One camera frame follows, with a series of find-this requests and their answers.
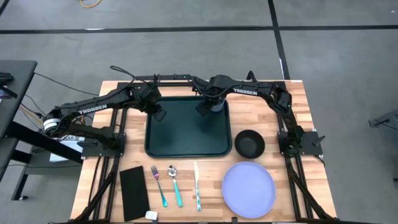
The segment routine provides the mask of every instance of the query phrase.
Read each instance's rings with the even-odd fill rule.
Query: plate
[[[244,218],[259,218],[272,208],[275,183],[268,171],[255,162],[239,162],[225,173],[222,193],[227,206]]]

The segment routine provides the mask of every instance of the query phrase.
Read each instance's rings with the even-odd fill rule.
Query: butter knife
[[[198,186],[199,168],[198,168],[198,164],[197,164],[196,161],[193,161],[193,166],[195,168],[195,187],[196,187],[196,190],[197,190],[197,210],[200,211],[201,210],[201,206],[200,206],[199,186]]]

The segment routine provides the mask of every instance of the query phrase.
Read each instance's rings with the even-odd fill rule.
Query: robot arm
[[[192,77],[193,91],[202,94],[205,100],[197,106],[197,111],[206,115],[209,111],[217,112],[222,109],[226,95],[239,93],[259,96],[267,102],[269,108],[281,115],[288,131],[290,147],[300,149],[304,131],[297,125],[292,111],[292,95],[276,82],[259,83],[255,78],[251,82],[236,81],[226,75],[217,75],[204,81]]]
[[[161,97],[159,89],[154,83],[145,83],[141,87],[127,85],[110,91],[107,95],[74,103],[65,103],[55,107],[44,118],[44,133],[48,137],[62,137],[67,134],[97,139],[108,149],[118,147],[117,135],[110,127],[93,128],[82,124],[75,124],[73,119],[88,113],[105,109],[134,108],[151,114],[161,121],[166,112],[157,101]]]

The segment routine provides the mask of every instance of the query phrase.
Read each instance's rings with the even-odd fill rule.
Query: black bowl
[[[261,135],[253,130],[244,130],[235,138],[237,152],[248,159],[255,159],[264,152],[266,143]]]

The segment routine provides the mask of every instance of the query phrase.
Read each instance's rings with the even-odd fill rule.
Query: wooden table
[[[116,88],[117,81],[105,81],[101,87],[101,95],[107,94]],[[293,96],[293,111],[297,122],[304,130],[314,128],[307,97],[305,96],[302,81],[286,81],[286,87]],[[160,87],[162,96],[192,96],[191,87]],[[195,158],[200,170],[199,190],[202,211],[197,211],[195,197],[195,174],[193,171],[194,159],[153,159],[144,151],[144,138],[146,128],[146,114],[138,110],[128,110],[125,132],[127,143],[124,155],[120,159],[119,171],[136,166],[144,166],[145,181],[148,190],[150,209],[158,212],[160,222],[230,222],[231,217],[237,217],[240,222],[270,222],[294,221],[294,211],[290,196],[287,171],[284,158],[279,154],[276,134],[278,132],[277,116],[260,97],[229,94],[229,113],[231,119],[231,132],[234,137],[242,130],[253,129],[259,132],[266,142],[265,153],[254,160],[241,157],[233,146],[231,152],[224,157]],[[95,114],[93,126],[101,128],[109,126],[112,110],[103,110]],[[335,217],[336,212],[331,197],[328,180],[323,164],[313,156],[302,156],[303,168],[309,191],[327,213]],[[97,158],[86,159],[81,170],[80,180],[73,204],[71,218],[77,217],[88,202],[91,181],[94,174]],[[271,174],[277,188],[277,197],[271,211],[261,218],[246,219],[237,216],[225,204],[221,194],[221,181],[227,169],[240,161],[253,161],[264,166]],[[172,179],[167,175],[169,165],[174,165],[178,170],[177,182],[183,200],[183,207],[178,208],[175,199]],[[150,171],[150,166],[156,165],[160,184],[169,206],[164,208],[159,189]],[[94,192],[98,186],[101,164],[94,184]],[[297,189],[301,214],[305,216],[303,197]],[[99,217],[105,213],[105,192],[102,199]],[[120,179],[116,183],[114,193],[111,222],[123,222],[123,202],[121,195]],[[149,222],[145,218],[135,222]]]

